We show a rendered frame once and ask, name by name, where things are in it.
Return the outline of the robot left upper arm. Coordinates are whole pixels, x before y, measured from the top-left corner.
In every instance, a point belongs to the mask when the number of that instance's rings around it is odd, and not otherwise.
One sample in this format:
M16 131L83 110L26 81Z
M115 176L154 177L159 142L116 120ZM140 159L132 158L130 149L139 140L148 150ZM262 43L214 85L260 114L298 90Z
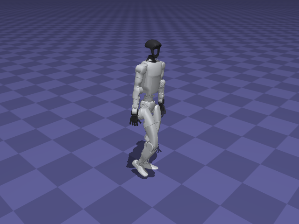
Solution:
M163 80L163 76L164 76L164 69L165 69L165 62L162 62L162 74L161 74L161 80L160 80L160 85L159 87L163 87L165 85L165 80Z

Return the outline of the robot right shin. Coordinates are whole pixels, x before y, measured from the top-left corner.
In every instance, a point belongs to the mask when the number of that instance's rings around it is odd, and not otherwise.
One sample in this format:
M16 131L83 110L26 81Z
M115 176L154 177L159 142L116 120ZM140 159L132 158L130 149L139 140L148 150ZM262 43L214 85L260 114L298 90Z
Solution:
M157 150L154 150L154 147L152 146L152 144L150 142L147 143L147 145L145 146L145 148L143 149L143 151L141 152L141 157L139 159L139 161L137 162L137 165L142 165L146 160L148 160ZM139 165L139 166L140 166Z

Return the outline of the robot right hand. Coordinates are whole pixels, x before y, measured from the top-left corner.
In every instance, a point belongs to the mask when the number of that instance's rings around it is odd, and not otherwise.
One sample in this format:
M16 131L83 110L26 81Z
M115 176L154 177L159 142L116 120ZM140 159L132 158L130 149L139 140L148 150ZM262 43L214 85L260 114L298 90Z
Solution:
M134 123L134 126L138 126L138 121L139 121L139 123L141 124L141 121L138 119L138 110L137 110L137 114L132 114L131 113L131 118L130 118L130 123L129 124L131 124L131 122L132 122L132 125L133 125L133 123Z

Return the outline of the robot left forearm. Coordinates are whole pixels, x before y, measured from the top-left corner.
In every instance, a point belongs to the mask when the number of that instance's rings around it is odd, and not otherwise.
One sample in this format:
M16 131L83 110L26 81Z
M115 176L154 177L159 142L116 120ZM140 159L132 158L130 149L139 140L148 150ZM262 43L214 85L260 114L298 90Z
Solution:
M164 86L159 87L159 89L158 89L158 102L162 103L163 99L164 99Z

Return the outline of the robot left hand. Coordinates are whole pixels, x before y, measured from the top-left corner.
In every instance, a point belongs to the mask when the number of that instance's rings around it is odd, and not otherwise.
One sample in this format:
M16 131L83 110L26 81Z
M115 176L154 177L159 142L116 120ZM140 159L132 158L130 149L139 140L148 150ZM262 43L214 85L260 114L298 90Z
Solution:
M162 116L161 117L163 117L163 115L164 114L166 114L166 110L165 110L165 107L164 107L164 99L162 100L162 103L159 103L158 102L158 104L159 104L159 106L160 106L160 110L161 110L161 114L162 114Z

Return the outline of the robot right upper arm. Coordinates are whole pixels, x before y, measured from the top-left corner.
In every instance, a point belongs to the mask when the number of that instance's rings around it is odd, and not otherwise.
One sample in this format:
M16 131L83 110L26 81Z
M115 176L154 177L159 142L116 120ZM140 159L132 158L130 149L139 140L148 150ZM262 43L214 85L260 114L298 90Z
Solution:
M147 65L142 63L136 66L135 68L135 84L134 88L139 88L139 94L143 93L143 88L140 86L143 80L143 75L146 73Z

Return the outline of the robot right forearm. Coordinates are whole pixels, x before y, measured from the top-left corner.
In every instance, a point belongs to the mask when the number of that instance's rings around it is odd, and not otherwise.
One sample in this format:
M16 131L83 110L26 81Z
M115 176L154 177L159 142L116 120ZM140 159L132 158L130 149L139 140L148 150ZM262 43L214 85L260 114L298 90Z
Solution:
M137 109L139 107L139 101L140 101L140 95L139 95L139 88L134 88L132 98L133 98L133 104L132 104L132 114L137 114Z

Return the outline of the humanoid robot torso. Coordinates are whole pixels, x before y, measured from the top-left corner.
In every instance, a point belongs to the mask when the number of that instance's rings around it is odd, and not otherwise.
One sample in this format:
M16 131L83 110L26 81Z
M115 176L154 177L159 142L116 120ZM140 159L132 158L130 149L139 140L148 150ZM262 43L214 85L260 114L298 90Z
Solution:
M143 88L143 93L146 93L146 95L144 95L144 99L141 100L140 107L145 106L152 112L155 107L155 101L153 100L155 95L153 94L157 93L159 89L162 63L159 60L156 60L156 63L150 61L152 60L142 61L142 63L147 65L147 70L143 75L143 80L140 86Z

